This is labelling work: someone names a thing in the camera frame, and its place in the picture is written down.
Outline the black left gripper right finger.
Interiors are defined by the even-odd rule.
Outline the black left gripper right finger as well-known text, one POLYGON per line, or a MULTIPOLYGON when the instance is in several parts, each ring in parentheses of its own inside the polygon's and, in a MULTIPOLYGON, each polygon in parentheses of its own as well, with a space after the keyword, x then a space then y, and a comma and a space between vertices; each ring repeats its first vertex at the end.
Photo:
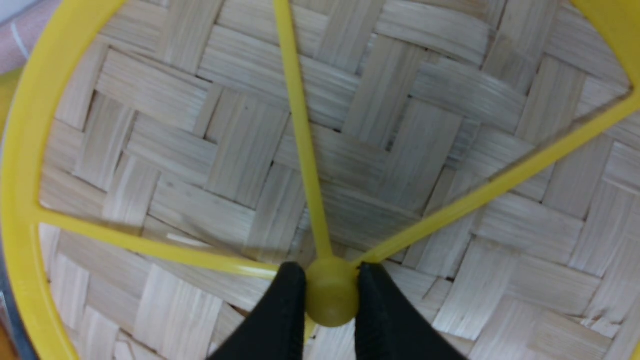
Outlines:
POLYGON ((464 360, 409 302, 384 266, 359 267, 358 360, 464 360))

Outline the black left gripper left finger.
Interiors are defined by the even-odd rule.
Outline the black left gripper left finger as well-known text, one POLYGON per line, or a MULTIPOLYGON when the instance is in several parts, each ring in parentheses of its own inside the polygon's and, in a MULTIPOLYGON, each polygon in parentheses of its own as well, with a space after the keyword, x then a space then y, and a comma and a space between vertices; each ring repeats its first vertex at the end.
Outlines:
POLYGON ((255 308, 209 360, 301 360, 306 323, 306 274, 285 262, 255 308))

